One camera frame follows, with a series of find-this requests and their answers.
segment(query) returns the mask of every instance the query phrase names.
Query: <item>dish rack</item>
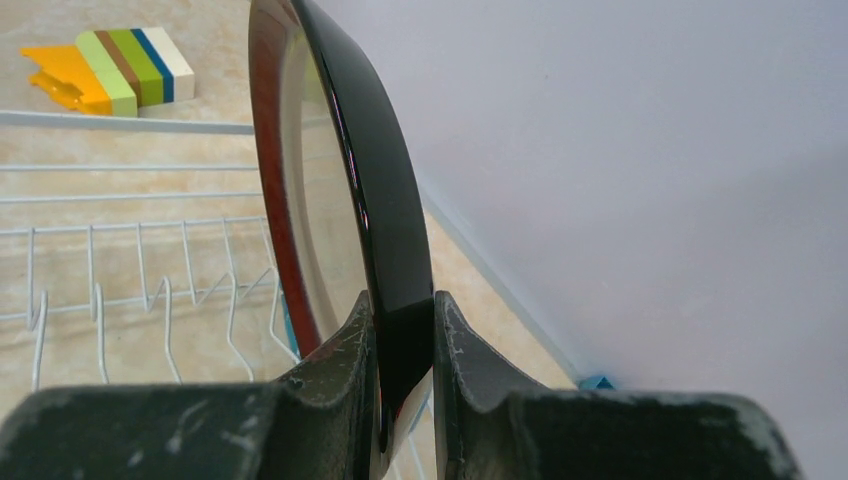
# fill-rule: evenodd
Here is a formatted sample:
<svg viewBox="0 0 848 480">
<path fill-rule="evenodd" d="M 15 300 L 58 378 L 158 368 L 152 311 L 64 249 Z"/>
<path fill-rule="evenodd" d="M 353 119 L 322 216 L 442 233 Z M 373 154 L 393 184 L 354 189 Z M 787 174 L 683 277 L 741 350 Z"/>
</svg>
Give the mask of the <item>dish rack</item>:
<svg viewBox="0 0 848 480">
<path fill-rule="evenodd" d="M 47 386 L 267 381 L 299 361 L 252 125 L 16 111 L 0 125 L 3 415 Z M 428 407 L 389 477 L 435 477 Z"/>
</svg>

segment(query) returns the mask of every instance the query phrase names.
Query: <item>marble countertop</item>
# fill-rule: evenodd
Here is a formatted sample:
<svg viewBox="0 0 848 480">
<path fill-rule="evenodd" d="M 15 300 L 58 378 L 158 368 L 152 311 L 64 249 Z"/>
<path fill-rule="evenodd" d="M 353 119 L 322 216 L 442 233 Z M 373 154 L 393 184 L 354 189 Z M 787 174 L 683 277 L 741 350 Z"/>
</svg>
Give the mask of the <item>marble countertop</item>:
<svg viewBox="0 0 848 480">
<path fill-rule="evenodd" d="M 62 112 L 27 77 L 36 71 L 19 55 L 25 46 L 72 44 L 89 29 L 163 26 L 194 68 L 197 98 L 148 107 L 152 118 L 249 123 L 247 79 L 247 19 L 249 2 L 229 0 L 170 0 L 127 3 L 121 0 L 30 0 L 12 2 L 0 18 L 0 109 Z M 47 130 L 23 127 L 0 129 L 0 152 L 5 164 L 182 164 L 219 162 L 255 165 L 251 137 L 180 136 L 133 132 Z M 4 173 L 4 197 L 150 193 L 193 191 L 259 191 L 258 174 L 208 173 Z M 261 198 L 206 199 L 159 202 L 88 202 L 74 204 L 0 205 L 0 229 L 148 222 L 186 218 L 219 218 L 263 214 Z M 231 226 L 230 235 L 239 276 L 254 278 L 267 266 L 266 250 L 257 224 Z M 191 232 L 192 278 L 197 288 L 220 276 L 220 225 Z M 472 327 L 516 366 L 554 387 L 573 384 L 489 283 L 463 255 L 441 226 L 427 214 L 436 287 L 452 292 Z M 109 299 L 140 296 L 136 232 L 94 235 L 95 278 Z M 188 288 L 181 237 L 164 231 L 145 232 L 146 285 L 153 294 L 158 279 L 169 275 L 173 287 Z M 26 308 L 25 236 L 0 237 L 0 288 L 7 302 L 0 314 Z M 89 299 L 86 236 L 83 233 L 39 237 L 36 242 L 35 287 L 50 292 L 50 308 L 84 304 Z M 239 305 L 234 340 L 247 357 L 257 379 L 271 378 L 291 364 L 268 335 L 271 290 L 256 293 Z M 174 301 L 172 350 L 185 381 L 245 380 L 246 372 L 225 339 L 228 296 L 216 294 L 200 307 L 189 297 Z M 170 381 L 162 354 L 162 306 L 145 313 L 141 304 L 106 309 L 106 357 L 110 380 L 120 383 Z M 88 310 L 52 313 L 47 328 L 42 385 L 99 383 L 96 328 Z M 6 412 L 29 391 L 35 334 L 23 320 L 0 322 L 0 412 Z M 432 465 L 432 430 L 416 431 L 422 457 Z M 403 470 L 412 473 L 410 465 Z"/>
</svg>

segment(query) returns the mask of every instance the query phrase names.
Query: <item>gray wall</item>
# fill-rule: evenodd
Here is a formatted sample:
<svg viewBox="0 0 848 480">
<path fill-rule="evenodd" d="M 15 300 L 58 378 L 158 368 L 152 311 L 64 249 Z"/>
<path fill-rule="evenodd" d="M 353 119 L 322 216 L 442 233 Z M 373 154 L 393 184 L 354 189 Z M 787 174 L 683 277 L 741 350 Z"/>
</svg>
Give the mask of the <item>gray wall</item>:
<svg viewBox="0 0 848 480">
<path fill-rule="evenodd" d="M 576 375 L 848 452 L 848 2 L 324 0 L 422 187 Z"/>
</svg>

